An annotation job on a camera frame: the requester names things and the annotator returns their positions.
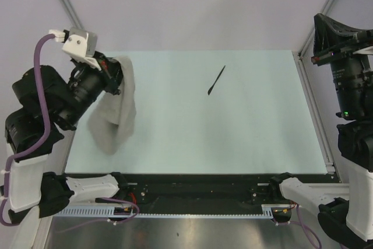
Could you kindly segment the grey cloth napkin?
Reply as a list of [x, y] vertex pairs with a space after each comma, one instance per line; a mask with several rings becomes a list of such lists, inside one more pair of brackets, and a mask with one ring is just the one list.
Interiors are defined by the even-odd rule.
[[107, 155], [115, 154], [134, 133], [135, 74], [133, 64], [127, 56], [114, 58], [120, 64], [123, 80], [120, 94], [106, 93], [90, 114], [87, 126], [97, 147]]

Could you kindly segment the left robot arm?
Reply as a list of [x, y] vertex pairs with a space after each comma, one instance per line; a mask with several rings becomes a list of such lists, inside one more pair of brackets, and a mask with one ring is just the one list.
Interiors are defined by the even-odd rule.
[[103, 91], [117, 95], [123, 73], [119, 62], [94, 53], [100, 69], [93, 69], [76, 59], [68, 81], [49, 65], [40, 65], [25, 72], [12, 85], [22, 108], [5, 121], [5, 137], [14, 154], [7, 167], [30, 163], [52, 152], [63, 139], [60, 130], [74, 131], [80, 117]]

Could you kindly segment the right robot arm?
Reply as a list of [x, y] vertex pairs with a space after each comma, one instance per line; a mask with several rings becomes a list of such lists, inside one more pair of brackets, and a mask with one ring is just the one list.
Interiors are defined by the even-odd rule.
[[339, 102], [338, 148], [347, 166], [349, 197], [323, 193], [283, 173], [269, 183], [275, 203], [291, 200], [314, 214], [324, 233], [346, 248], [372, 247], [372, 30], [314, 16], [312, 63], [329, 65]]

